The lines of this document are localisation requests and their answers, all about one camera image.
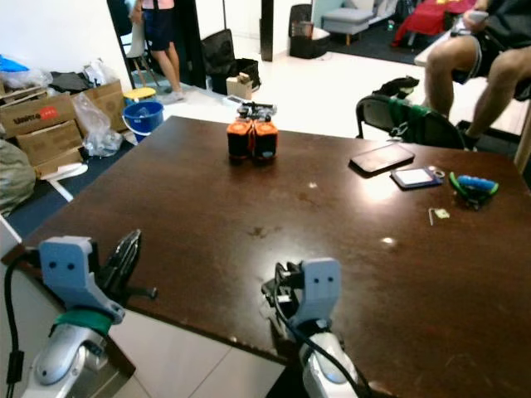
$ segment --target white floor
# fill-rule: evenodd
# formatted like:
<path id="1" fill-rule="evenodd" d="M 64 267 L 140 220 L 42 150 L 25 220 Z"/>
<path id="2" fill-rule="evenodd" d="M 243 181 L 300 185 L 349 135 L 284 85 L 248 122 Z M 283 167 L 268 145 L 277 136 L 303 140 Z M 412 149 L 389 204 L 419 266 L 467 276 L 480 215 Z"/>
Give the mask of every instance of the white floor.
<path id="1" fill-rule="evenodd" d="M 236 56 L 259 60 L 255 41 L 235 40 Z M 326 54 L 317 60 L 281 56 L 273 63 L 260 63 L 263 86 L 253 100 L 276 104 L 273 121 L 280 130 L 320 133 L 340 137 L 357 135 L 355 105 L 383 83 L 405 75 L 423 81 L 424 70 L 368 58 Z M 485 86 L 483 80 L 455 85 L 451 121 L 470 120 L 474 104 Z M 222 97 L 188 88 L 186 101 L 167 106 L 171 115 L 230 123 L 234 108 Z M 410 100 L 421 103 L 420 84 Z M 519 134 L 524 105 L 513 102 L 494 125 Z M 386 139 L 386 134 L 366 129 L 366 138 Z M 263 397 L 282 371 L 282 366 L 236 350 L 219 342 L 128 312 L 112 337 L 137 366 L 135 377 L 118 397 Z"/>

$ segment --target black chair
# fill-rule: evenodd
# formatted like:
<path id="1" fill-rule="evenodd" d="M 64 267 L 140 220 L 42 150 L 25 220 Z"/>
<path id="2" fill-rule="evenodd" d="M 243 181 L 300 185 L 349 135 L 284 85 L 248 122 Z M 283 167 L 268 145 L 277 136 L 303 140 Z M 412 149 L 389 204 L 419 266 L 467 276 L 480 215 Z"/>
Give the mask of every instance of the black chair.
<path id="1" fill-rule="evenodd" d="M 323 56 L 329 50 L 330 36 L 312 39 L 306 36 L 293 36 L 292 27 L 297 22 L 310 22 L 312 19 L 311 4 L 297 4 L 291 7 L 290 26 L 290 56 L 312 59 Z"/>
<path id="2" fill-rule="evenodd" d="M 358 102 L 356 118 L 357 138 L 363 138 L 363 124 L 368 124 L 405 143 L 442 148 L 465 147 L 459 130 L 447 118 L 426 107 L 408 104 L 402 99 L 369 95 Z"/>

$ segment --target small box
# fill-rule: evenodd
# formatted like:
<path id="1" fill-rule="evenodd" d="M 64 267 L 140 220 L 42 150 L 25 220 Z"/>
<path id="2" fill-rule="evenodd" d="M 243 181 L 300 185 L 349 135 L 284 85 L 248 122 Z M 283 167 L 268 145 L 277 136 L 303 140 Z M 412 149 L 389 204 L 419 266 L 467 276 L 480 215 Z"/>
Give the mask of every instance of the small box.
<path id="1" fill-rule="evenodd" d="M 27 101 L 0 109 L 0 124 L 7 138 L 73 120 L 74 105 L 68 94 Z"/>
<path id="2" fill-rule="evenodd" d="M 41 178 L 47 174 L 56 172 L 59 166 L 65 166 L 66 164 L 83 162 L 80 151 L 77 149 L 71 149 L 68 152 L 64 152 L 57 158 L 48 160 L 47 162 L 38 164 L 34 167 L 37 178 Z"/>
<path id="3" fill-rule="evenodd" d="M 237 77 L 227 77 L 227 95 L 250 100 L 252 97 L 252 80 L 245 73 Z"/>
<path id="4" fill-rule="evenodd" d="M 124 93 L 122 93 L 122 85 L 119 80 L 109 83 L 108 85 L 101 85 L 94 89 L 83 91 L 92 103 L 101 111 L 109 116 L 110 127 L 114 131 L 124 131 L 127 127 L 122 119 L 122 112 L 125 108 Z M 80 130 L 83 136 L 87 135 L 85 128 L 79 123 Z"/>
<path id="5" fill-rule="evenodd" d="M 18 135 L 17 142 L 20 149 L 26 153 L 32 166 L 57 158 L 83 144 L 80 130 L 74 120 L 48 129 Z"/>

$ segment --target orange and black object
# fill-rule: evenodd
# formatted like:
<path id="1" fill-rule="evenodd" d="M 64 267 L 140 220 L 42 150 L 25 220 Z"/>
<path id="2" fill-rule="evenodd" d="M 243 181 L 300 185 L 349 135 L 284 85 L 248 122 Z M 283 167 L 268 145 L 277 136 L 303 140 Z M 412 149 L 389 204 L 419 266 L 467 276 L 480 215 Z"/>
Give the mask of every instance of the orange and black object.
<path id="1" fill-rule="evenodd" d="M 244 103 L 239 117 L 227 128 L 229 158 L 243 160 L 250 156 L 265 161 L 274 159 L 278 129 L 271 122 L 276 107 L 269 104 Z"/>

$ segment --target person's leg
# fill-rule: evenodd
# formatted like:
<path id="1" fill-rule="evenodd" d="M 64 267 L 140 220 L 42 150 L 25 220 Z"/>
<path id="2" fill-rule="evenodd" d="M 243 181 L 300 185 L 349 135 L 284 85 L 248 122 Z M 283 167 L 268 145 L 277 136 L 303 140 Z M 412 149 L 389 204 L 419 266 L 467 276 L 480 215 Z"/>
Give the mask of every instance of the person's leg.
<path id="1" fill-rule="evenodd" d="M 169 42 L 169 47 L 166 50 L 166 55 L 168 56 L 170 62 L 172 63 L 173 71 L 175 72 L 175 77 L 178 82 L 178 89 L 177 90 L 173 89 L 173 91 L 182 91 L 183 89 L 181 88 L 181 84 L 180 84 L 181 76 L 179 73 L 179 55 L 177 54 L 177 51 L 175 50 L 175 45 L 173 44 L 173 41 Z"/>
<path id="2" fill-rule="evenodd" d="M 175 75 L 175 69 L 173 68 L 172 62 L 168 58 L 166 51 L 151 50 L 151 55 L 160 65 L 160 69 L 163 70 L 164 76 L 166 76 L 166 79 L 168 79 L 169 84 L 172 86 L 172 90 L 180 91 L 181 85 L 179 84 L 178 77 Z"/>
<path id="3" fill-rule="evenodd" d="M 477 45 L 472 36 L 449 39 L 433 49 L 426 64 L 425 105 L 446 117 L 454 102 L 452 71 L 470 71 L 476 62 Z"/>
<path id="4" fill-rule="evenodd" d="M 516 85 L 531 78 L 531 47 L 508 50 L 490 67 L 488 84 L 475 106 L 474 120 L 466 135 L 479 138 L 501 115 L 514 97 Z"/>

